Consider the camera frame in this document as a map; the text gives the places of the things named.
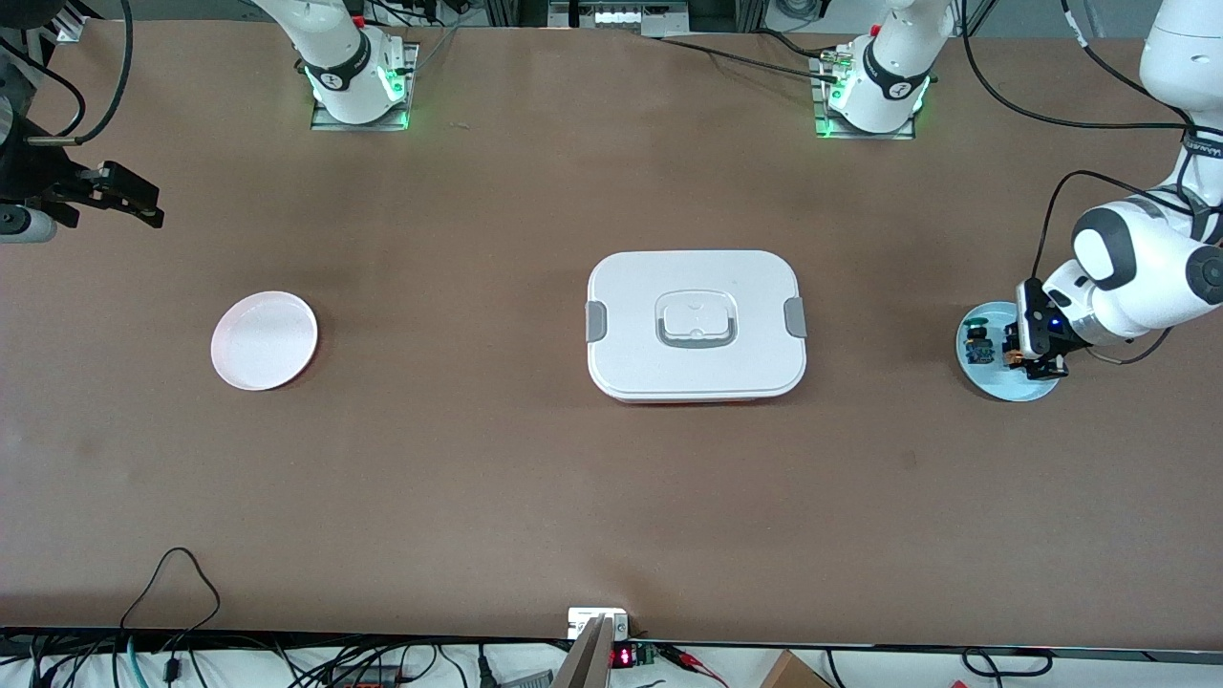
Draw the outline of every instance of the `white plate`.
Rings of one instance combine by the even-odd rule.
[[[1015,303],[1009,301],[991,301],[981,303],[960,318],[955,331],[955,358],[960,370],[978,390],[1007,402],[1035,402],[1053,392],[1058,379],[1027,380],[1024,369],[1009,369],[1003,363],[1002,348],[1007,341],[1007,325],[1015,321]],[[986,336],[994,342],[994,360],[992,364],[970,364],[964,351],[964,320],[969,318],[987,318]]]
[[[306,301],[262,291],[234,303],[216,323],[213,368],[238,390],[272,390],[297,378],[317,346],[318,320]]]

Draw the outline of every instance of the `table surface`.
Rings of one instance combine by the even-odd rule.
[[[556,635],[605,604],[654,638],[1223,649],[1223,319],[1142,365],[1075,357],[1035,404],[975,393],[953,354],[963,313],[1030,269],[1060,175],[1153,185],[1175,132],[1021,119],[953,43],[917,141],[819,139],[799,78],[618,32],[471,29],[423,70],[407,132],[317,133],[275,26],[136,39],[119,116],[73,155],[158,183],[165,229],[87,210],[0,251],[0,622],[114,624],[185,545],[219,628]],[[120,45],[94,24],[56,55],[92,116]],[[1136,42],[1101,50],[1134,72]],[[978,51],[1038,110],[1167,116],[1070,40]],[[42,90],[54,128],[70,101]],[[1117,194],[1066,188],[1044,271]],[[806,378],[753,404],[603,396],[591,268],[701,247],[794,265]],[[209,337],[268,288],[309,301],[322,351],[240,392]],[[132,623],[207,611],[185,561],[165,574]]]

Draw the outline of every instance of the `metal bracket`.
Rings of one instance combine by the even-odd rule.
[[[331,116],[327,108],[314,99],[314,111],[311,114],[309,127],[313,131],[404,131],[412,114],[412,92],[416,90],[416,62],[421,54],[418,43],[404,43],[400,37],[390,37],[402,45],[402,51],[391,50],[386,83],[390,88],[402,88],[404,99],[391,105],[386,114],[372,122],[345,123]],[[395,76],[395,70],[402,70],[404,76]]]
[[[81,32],[84,31],[84,15],[77,12],[71,4],[65,5],[51,22],[55,27],[53,37],[55,43],[79,43]]]
[[[588,622],[599,616],[612,617],[612,629],[615,634],[614,640],[629,639],[629,612],[620,607],[569,607],[569,634],[566,638],[570,640],[576,639],[581,635]]]
[[[615,642],[627,638],[629,615],[615,607],[570,607],[570,638],[575,638],[575,631],[574,646],[552,688],[607,688],[609,657]]]
[[[829,71],[824,61],[818,57],[808,57],[807,67],[813,73],[830,73],[837,76],[835,72]],[[835,89],[835,83],[827,83],[815,77],[811,78],[811,100],[816,109],[816,133],[821,138],[881,138],[885,141],[910,141],[917,136],[917,128],[914,126],[914,115],[909,115],[909,120],[905,121],[904,126],[889,133],[870,133],[857,128],[856,126],[849,123],[849,121],[840,112],[828,108],[828,100],[833,97],[832,93]],[[918,109],[921,109],[921,97],[917,98],[917,108],[914,109],[914,112],[916,114]]]

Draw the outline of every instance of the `gray latch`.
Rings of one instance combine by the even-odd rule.
[[[806,339],[807,318],[802,314],[802,298],[799,296],[786,298],[781,308],[785,310],[785,330],[790,332],[790,336]]]
[[[608,307],[602,301],[586,302],[586,342],[592,343],[608,335]]]

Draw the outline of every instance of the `light blue plate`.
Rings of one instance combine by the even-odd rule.
[[[964,320],[969,318],[988,318],[986,332],[994,342],[992,364],[969,364],[969,358],[964,353],[966,337]],[[1002,349],[1007,341],[1003,330],[1013,321],[1015,321],[1015,303],[1009,301],[991,301],[972,308],[956,323],[959,326],[955,330],[955,359],[960,362],[964,375],[986,395],[1007,402],[1035,402],[1052,392],[1058,385],[1058,379],[1027,380],[1024,369],[1011,370],[1003,364]]]

